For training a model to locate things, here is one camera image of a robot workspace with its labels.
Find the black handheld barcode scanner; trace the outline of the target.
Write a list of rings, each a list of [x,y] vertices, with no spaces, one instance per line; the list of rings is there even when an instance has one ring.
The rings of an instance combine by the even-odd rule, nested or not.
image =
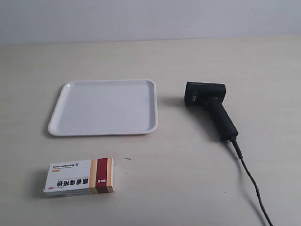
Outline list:
[[[223,107],[226,86],[222,83],[187,82],[184,103],[189,106],[201,106],[208,112],[221,141],[232,141],[238,136],[238,130]]]

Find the white red medicine box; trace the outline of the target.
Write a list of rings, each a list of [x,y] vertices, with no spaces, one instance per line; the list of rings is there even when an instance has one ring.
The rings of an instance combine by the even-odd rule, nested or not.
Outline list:
[[[52,163],[44,187],[49,198],[111,193],[114,160],[100,158]]]

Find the white plastic tray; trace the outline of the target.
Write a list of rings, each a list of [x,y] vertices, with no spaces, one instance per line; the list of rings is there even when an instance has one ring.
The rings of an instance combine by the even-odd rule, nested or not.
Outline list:
[[[71,81],[61,89],[48,132],[55,137],[144,135],[157,126],[152,80]]]

